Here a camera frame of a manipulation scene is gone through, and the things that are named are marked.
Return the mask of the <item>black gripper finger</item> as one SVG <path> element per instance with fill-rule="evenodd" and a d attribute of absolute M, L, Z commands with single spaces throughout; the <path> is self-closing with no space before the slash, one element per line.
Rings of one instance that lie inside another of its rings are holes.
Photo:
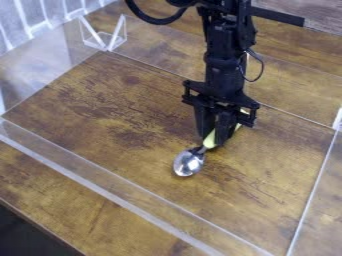
<path fill-rule="evenodd" d="M 210 108 L 204 106 L 196 106 L 194 113 L 198 134 L 205 139 L 216 128 L 216 114 Z"/>
<path fill-rule="evenodd" d="M 237 124 L 237 115 L 233 112 L 222 112 L 218 114 L 216 123 L 216 144 L 218 146 L 222 146 L 232 138 Z"/>

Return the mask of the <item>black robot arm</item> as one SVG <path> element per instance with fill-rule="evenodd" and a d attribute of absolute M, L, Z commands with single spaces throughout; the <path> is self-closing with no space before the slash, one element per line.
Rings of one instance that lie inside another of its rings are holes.
<path fill-rule="evenodd" d="M 252 18 L 252 0 L 168 0 L 186 8 L 196 6 L 202 17 L 208 49 L 204 56 L 204 82 L 184 82 L 184 102 L 194 107 L 202 139 L 214 133 L 222 146 L 240 124 L 253 127 L 261 104 L 245 92 L 248 54 L 253 53 L 257 29 Z"/>

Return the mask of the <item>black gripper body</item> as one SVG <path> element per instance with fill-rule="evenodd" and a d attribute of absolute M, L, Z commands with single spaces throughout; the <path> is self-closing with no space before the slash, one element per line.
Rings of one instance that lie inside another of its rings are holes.
<path fill-rule="evenodd" d="M 246 56 L 220 67 L 210 61 L 206 66 L 206 81 L 184 82 L 184 102 L 193 107 L 208 107 L 212 111 L 242 108 L 250 113 L 248 127 L 253 127 L 261 105 L 244 92 L 246 64 Z"/>

